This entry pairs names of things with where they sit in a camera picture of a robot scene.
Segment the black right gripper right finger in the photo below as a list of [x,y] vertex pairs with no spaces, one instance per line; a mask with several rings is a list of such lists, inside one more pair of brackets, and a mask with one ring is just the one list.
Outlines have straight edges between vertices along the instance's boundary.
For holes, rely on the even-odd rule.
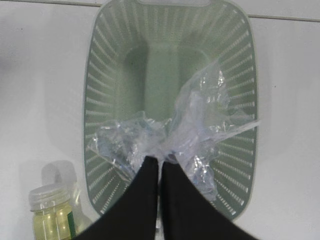
[[177,163],[162,165],[160,205],[166,240],[255,239],[218,212]]

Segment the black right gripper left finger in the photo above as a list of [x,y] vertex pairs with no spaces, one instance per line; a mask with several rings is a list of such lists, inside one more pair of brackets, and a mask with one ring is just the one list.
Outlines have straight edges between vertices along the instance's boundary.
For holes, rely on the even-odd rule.
[[124,194],[76,240],[153,240],[158,213],[159,164],[146,156]]

